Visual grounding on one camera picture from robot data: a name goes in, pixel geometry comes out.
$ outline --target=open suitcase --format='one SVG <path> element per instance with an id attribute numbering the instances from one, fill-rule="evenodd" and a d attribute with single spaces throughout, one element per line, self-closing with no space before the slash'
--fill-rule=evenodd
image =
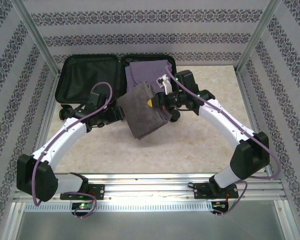
<path id="1" fill-rule="evenodd" d="M 146 62 L 168 60 L 172 66 L 172 74 L 177 73 L 176 62 L 173 57 L 164 54 L 146 55 L 129 54 L 119 59 L 114 54 L 76 54 L 68 57 L 62 67 L 59 82 L 55 92 L 55 99 L 61 104 L 59 117 L 64 120 L 73 110 L 72 104 L 83 104 L 90 96 L 90 90 L 99 82 L 107 82 L 113 90 L 112 104 L 116 99 L 127 92 L 127 79 L 125 67 L 131 62 Z M 171 81 L 172 90 L 177 91 L 178 85 Z M 109 94 L 109 89 L 101 85 L 97 93 Z M 179 119 L 180 113 L 170 109 L 171 122 Z"/>

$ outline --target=folded towel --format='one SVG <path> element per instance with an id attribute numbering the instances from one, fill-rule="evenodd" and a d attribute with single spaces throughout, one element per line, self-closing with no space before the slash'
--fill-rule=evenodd
<path id="1" fill-rule="evenodd" d="M 169 112 L 148 105 L 148 100 L 153 97 L 154 90 L 151 85 L 142 82 L 116 101 L 123 109 L 126 122 L 136 139 L 140 140 L 153 133 L 171 119 Z"/>

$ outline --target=beige floor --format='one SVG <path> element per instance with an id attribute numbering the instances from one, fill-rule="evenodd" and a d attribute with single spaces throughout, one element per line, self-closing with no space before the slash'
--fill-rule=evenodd
<path id="1" fill-rule="evenodd" d="M 191 70 L 199 89 L 212 92 L 222 106 L 250 127 L 232 66 L 179 66 Z M 57 103 L 48 139 L 62 126 Z M 193 112 L 169 122 L 142 140 L 134 139 L 126 122 L 94 128 L 76 142 L 56 173 L 216 173 L 226 166 L 233 149 L 206 120 Z"/>

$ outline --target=gray towel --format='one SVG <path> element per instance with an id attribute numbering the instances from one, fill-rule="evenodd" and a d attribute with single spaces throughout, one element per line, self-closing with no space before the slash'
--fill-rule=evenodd
<path id="1" fill-rule="evenodd" d="M 134 138 L 139 140 L 165 125 L 171 118 L 169 112 L 148 105 L 148 100 L 154 97 L 153 91 L 148 82 L 143 82 L 117 100 Z"/>
<path id="2" fill-rule="evenodd" d="M 165 89 L 160 88 L 156 81 L 159 77 L 167 74 L 167 65 L 171 72 L 172 65 L 168 60 L 131 62 L 125 68 L 127 92 L 131 91 L 136 85 L 144 82 L 148 82 L 153 87 L 154 94 L 164 92 Z"/>

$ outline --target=patterned wallpaper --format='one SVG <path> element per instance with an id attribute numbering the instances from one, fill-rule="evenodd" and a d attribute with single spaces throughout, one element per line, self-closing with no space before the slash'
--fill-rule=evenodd
<path id="1" fill-rule="evenodd" d="M 268 0 L 205 3 L 154 0 L 25 2 L 62 67 L 73 54 L 167 53 L 178 65 L 232 65 L 251 37 Z"/>
<path id="2" fill-rule="evenodd" d="M 0 236 L 17 158 L 34 150 L 54 79 L 11 3 L 0 0 Z"/>
<path id="3" fill-rule="evenodd" d="M 241 77 L 258 128 L 281 160 L 300 232 L 300 2 L 281 2 Z"/>

